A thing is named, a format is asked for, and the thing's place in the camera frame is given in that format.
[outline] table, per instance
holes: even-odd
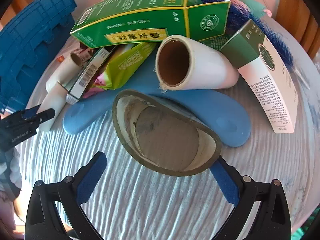
[[[300,44],[273,19],[264,18],[280,31],[289,45],[295,67],[305,75],[310,90],[292,73],[299,96],[296,130],[275,134],[249,86],[241,78],[228,90],[220,90],[248,111],[252,134],[238,148],[222,147],[221,155],[240,174],[255,181],[281,180],[295,231],[320,202],[320,74]],[[55,70],[52,64],[39,81],[28,107],[39,104],[45,82]],[[136,162],[120,144],[111,112],[77,135],[62,128],[65,109],[50,133],[39,132],[17,148],[26,184],[38,180],[61,181],[87,164],[96,151],[107,155],[108,165],[88,203],[82,207],[104,239],[211,239],[233,206],[224,199],[210,171],[191,177],[170,177]],[[63,220],[67,220],[61,206]],[[244,236],[253,221],[242,231]]]

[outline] screw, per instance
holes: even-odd
[[[243,176],[243,180],[245,182],[251,182],[251,178],[249,176]]]
[[[273,183],[276,185],[276,186],[280,186],[281,185],[281,182],[278,180],[278,179],[275,179],[273,181]]]
[[[37,180],[35,186],[40,186],[42,184],[42,180]]]
[[[70,181],[72,181],[73,177],[72,176],[66,176],[63,180],[64,182],[68,183]]]

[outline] blue foam insole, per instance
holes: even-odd
[[[121,88],[107,90],[72,105],[63,118],[68,134],[77,134],[111,108],[116,95],[124,89],[172,99],[188,108],[231,147],[243,145],[249,138],[251,124],[246,110],[234,99],[215,90],[180,90],[163,92],[154,71],[156,51]]]

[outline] white paper roll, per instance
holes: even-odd
[[[164,90],[229,88],[239,78],[221,52],[181,35],[169,36],[161,43],[156,73]]]
[[[80,72],[82,66],[83,62],[81,58],[77,54],[70,53],[70,55],[61,62],[59,67],[53,72],[53,74],[45,84],[46,90],[50,92],[56,82],[59,82],[63,85],[68,83],[74,76],[76,76]]]
[[[50,92],[46,95],[37,113],[52,108],[55,110],[56,114],[52,119],[42,123],[39,126],[40,131],[50,131],[54,121],[56,120],[64,105],[66,104],[67,94],[68,91],[65,90],[61,84],[56,82],[53,88],[50,90]]]

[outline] green medicine box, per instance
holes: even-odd
[[[224,34],[229,7],[229,0],[104,0],[84,11],[71,34],[89,48],[161,42],[174,34],[202,41]]]

